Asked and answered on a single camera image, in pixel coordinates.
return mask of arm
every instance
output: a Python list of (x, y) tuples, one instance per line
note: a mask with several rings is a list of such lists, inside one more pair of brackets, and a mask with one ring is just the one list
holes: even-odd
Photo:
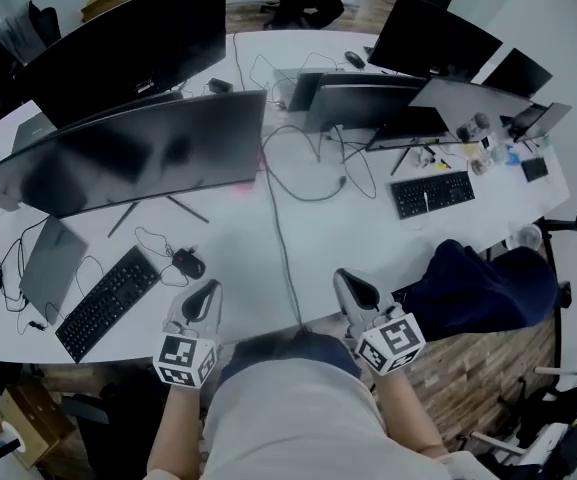
[(167, 471), (180, 480), (199, 478), (199, 390), (170, 388), (148, 458), (148, 473), (153, 469)]
[(404, 448), (437, 458), (448, 451), (435, 424), (402, 372), (375, 375), (388, 436)]

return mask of wooden floor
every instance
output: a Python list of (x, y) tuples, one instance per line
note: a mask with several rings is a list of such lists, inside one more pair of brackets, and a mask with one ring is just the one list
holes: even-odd
[[(347, 11), (330, 28), (378, 34), (395, 0), (366, 0), (359, 10)], [(261, 30), (269, 19), (259, 13), (260, 5), (229, 6), (228, 32)], [(330, 317), (313, 323), (314, 331), (336, 336), (345, 333), (340, 317)], [(429, 414), (437, 423), (449, 449), (458, 444), (458, 434), (473, 430), (494, 434), (507, 419), (508, 412), (497, 403), (503, 395), (514, 399), (519, 391), (517, 379), (528, 381), (529, 392), (549, 382), (537, 378), (535, 366), (552, 366), (555, 330), (550, 319), (538, 327), (516, 332), (486, 335), (462, 335), (428, 345), (422, 357), (409, 369), (409, 377)], [(218, 367), (228, 360), (228, 350), (222, 354)], [(59, 400), (64, 393), (84, 393), (96, 396), (108, 382), (144, 368), (149, 360), (105, 363), (93, 366), (42, 367), (44, 384)], [(370, 378), (365, 372), (366, 383)], [(209, 403), (213, 386), (202, 395)], [(50, 475), (67, 479), (92, 479), (81, 436), (75, 433), (42, 464)]]

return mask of white desk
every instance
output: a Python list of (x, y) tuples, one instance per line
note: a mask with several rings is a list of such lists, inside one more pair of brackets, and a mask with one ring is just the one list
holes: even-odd
[[(364, 45), (373, 45), (376, 36), (343, 32), (282, 31), (237, 34), (239, 62), (246, 89), (255, 84), (249, 71), (258, 53), (279, 68), (300, 67), (310, 52), (344, 62), (343, 53), (353, 50), (365, 58)], [(329, 67), (331, 61), (312, 56), (307, 67)], [(344, 65), (348, 70), (352, 66)], [(379, 72), (368, 66), (368, 71)], [(228, 38), (227, 58), (190, 81), (186, 90), (200, 95), (212, 77), (230, 81), (241, 88), (232, 36)], [(273, 69), (259, 61), (253, 77), (262, 85), (274, 83)], [(37, 113), (27, 104), (0, 121), (0, 159), (11, 150), (17, 126)], [(264, 135), (286, 122), (287, 115), (269, 104)], [(346, 140), (361, 133), (344, 134)], [(310, 147), (298, 134), (275, 137), (267, 147), (270, 165), (282, 181), (295, 192), (308, 196), (326, 195), (344, 174), (338, 144), (324, 143), (322, 163), (317, 164)], [(519, 152), (528, 156), (527, 151)], [(394, 178), (389, 173), (399, 151), (367, 155), (378, 190), (376, 200), (364, 197), (348, 182), (342, 193), (323, 203), (300, 203), (279, 187), (275, 192), (281, 225), (289, 250), (295, 287), (304, 321), (339, 311), (332, 277), (337, 268), (350, 267), (383, 278), (393, 289), (417, 281), (438, 244), (453, 238), (481, 251), (509, 236), (521, 224), (533, 222), (565, 201), (568, 188), (554, 151), (544, 152), (550, 176), (527, 184), (520, 167), (500, 167), (484, 176), (471, 175), (474, 201), (430, 215), (401, 221), (385, 185), (388, 182), (432, 174), (416, 171), (404, 162)], [(455, 157), (446, 160), (457, 170), (465, 162)], [(348, 163), (357, 182), (371, 188), (361, 158)], [(210, 219), (206, 225), (164, 199), (144, 201), (111, 239), (106, 235), (126, 210), (127, 205), (89, 212), (65, 222), (89, 243), (88, 254), (108, 271), (137, 243), (134, 229), (144, 226), (164, 234), (173, 248), (198, 245), (206, 261), (206, 278), (216, 278), (224, 286), (223, 319), (220, 334), (233, 341), (293, 326), (296, 323), (282, 267), (279, 242), (273, 224), (272, 207), (264, 174), (254, 185), (204, 190), (177, 196), (178, 199)], [(23, 206), (0, 216), (0, 258), (21, 231), (45, 215)], [(27, 233), (27, 257), (39, 235), (39, 228)], [(152, 247), (161, 244), (152, 239)], [(167, 260), (144, 251), (160, 268)], [(6, 286), (17, 293), (16, 259), (6, 269)], [(165, 278), (177, 280), (169, 269)], [(99, 280), (97, 265), (87, 261), (79, 271), (84, 291)], [(155, 336), (161, 331), (170, 303), (179, 288), (158, 285), (132, 308), (84, 358), (84, 362), (112, 361), (147, 357), (152, 354)], [(62, 307), (68, 314), (81, 300), (75, 283)], [(19, 328), (29, 320), (43, 319), (31, 307), (21, 314)], [(0, 361), (24, 363), (70, 363), (72, 360), (54, 335), (54, 328), (39, 332), (28, 328), (23, 336), (16, 329), (17, 315), (7, 313), (0, 294)]]

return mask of keyboard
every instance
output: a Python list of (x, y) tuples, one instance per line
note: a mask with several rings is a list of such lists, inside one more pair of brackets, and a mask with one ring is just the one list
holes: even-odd
[(57, 338), (78, 363), (159, 281), (159, 272), (133, 247), (59, 326)]
[(521, 162), (521, 168), (524, 170), (528, 183), (548, 176), (548, 167), (543, 158), (532, 158)]
[[(399, 217), (402, 219), (427, 213), (428, 210), (432, 212), (454, 204), (465, 203), (475, 198), (467, 172), (400, 181), (391, 184), (390, 190), (395, 198)], [(428, 195), (427, 208), (424, 193)]]

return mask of navy blue cushion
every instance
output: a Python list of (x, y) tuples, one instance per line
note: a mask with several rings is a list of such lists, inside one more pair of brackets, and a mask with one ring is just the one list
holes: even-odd
[(510, 331), (541, 322), (557, 298), (557, 279), (537, 252), (520, 247), (482, 260), (446, 240), (404, 301), (427, 341), (461, 333)]

